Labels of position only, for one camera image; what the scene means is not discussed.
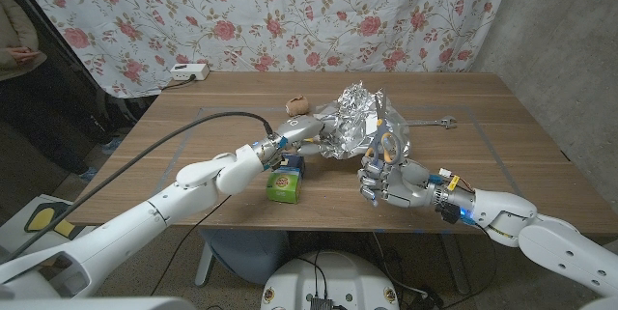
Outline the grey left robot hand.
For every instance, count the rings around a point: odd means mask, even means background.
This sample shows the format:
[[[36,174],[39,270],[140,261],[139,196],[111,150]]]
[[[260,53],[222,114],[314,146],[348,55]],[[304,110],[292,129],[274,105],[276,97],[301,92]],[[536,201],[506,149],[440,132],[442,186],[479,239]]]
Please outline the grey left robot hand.
[[[294,116],[267,137],[255,142],[251,148],[264,165],[264,169],[276,169],[283,161],[282,154],[294,152],[303,140],[318,136],[324,123],[307,115]]]

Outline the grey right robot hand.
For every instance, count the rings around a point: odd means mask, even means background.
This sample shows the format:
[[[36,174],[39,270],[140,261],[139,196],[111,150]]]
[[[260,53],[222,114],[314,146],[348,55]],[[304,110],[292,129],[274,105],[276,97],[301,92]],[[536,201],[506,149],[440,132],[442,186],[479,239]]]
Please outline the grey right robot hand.
[[[357,172],[360,194],[374,206],[383,200],[401,208],[457,206],[472,210],[475,197],[463,189],[448,189],[446,184],[430,182],[429,170],[420,163],[405,159],[395,165],[379,160],[377,164],[367,156],[361,160]]]

